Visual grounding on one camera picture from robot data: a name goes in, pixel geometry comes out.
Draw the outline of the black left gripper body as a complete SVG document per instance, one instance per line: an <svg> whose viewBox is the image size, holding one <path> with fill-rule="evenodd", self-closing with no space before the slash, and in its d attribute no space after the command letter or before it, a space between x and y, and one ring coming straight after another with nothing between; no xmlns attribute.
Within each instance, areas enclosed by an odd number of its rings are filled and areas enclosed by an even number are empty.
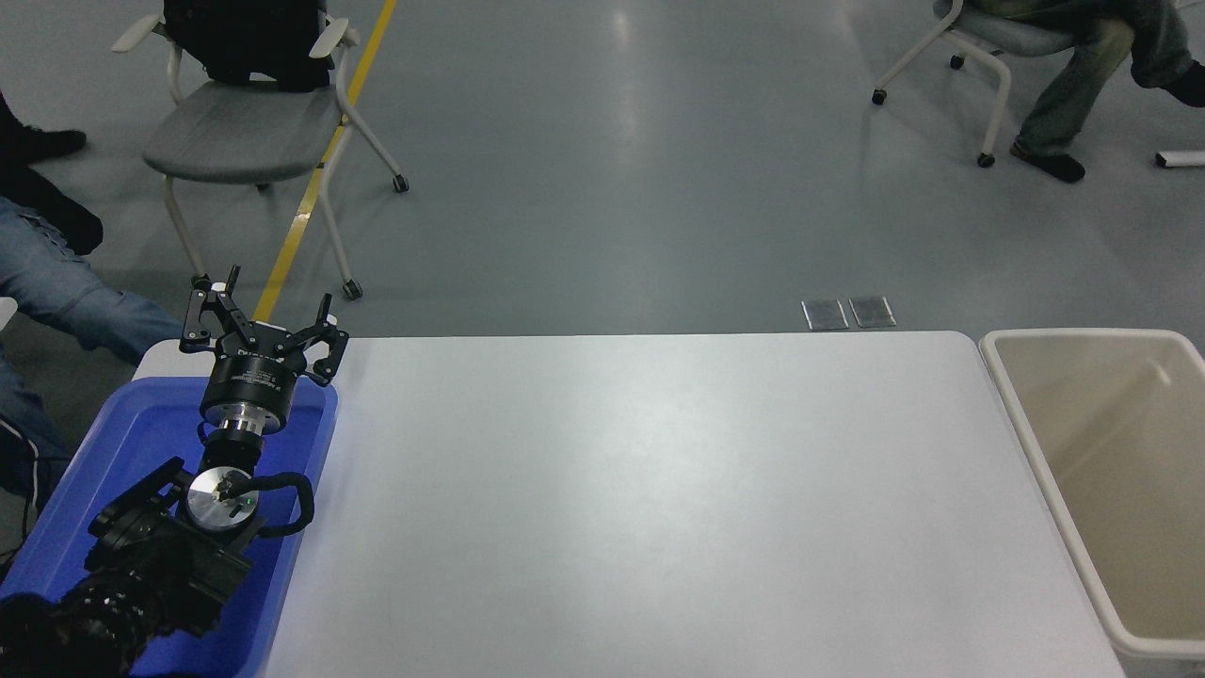
<svg viewBox="0 0 1205 678"><path fill-rule="evenodd" d="M235 331L217 340L214 369L200 403L202 415L218 415L224 405L249 403L271 415L288 415L296 393L296 377L305 369L300 353L277 356L284 328L253 323L254 347Z"/></svg>

